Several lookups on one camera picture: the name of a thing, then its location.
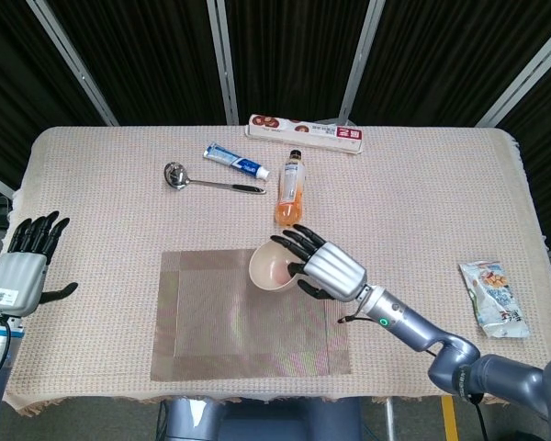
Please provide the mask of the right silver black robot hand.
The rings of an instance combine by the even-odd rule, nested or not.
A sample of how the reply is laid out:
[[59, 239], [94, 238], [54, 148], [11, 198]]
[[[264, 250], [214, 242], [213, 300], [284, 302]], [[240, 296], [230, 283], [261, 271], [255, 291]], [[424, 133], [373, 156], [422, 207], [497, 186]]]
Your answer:
[[306, 226], [294, 224], [270, 240], [299, 259], [287, 265], [298, 286], [316, 300], [357, 300], [367, 287], [366, 269], [339, 246]]

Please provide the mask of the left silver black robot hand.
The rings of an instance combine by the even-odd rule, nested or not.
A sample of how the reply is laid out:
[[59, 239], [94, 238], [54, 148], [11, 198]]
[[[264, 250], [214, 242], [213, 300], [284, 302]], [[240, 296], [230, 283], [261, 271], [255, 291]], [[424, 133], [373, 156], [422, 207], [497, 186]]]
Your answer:
[[0, 257], [0, 315], [27, 317], [39, 305], [63, 300], [78, 288], [72, 282], [55, 291], [43, 289], [47, 271], [63, 230], [70, 220], [59, 212], [23, 220], [15, 229], [7, 251]]

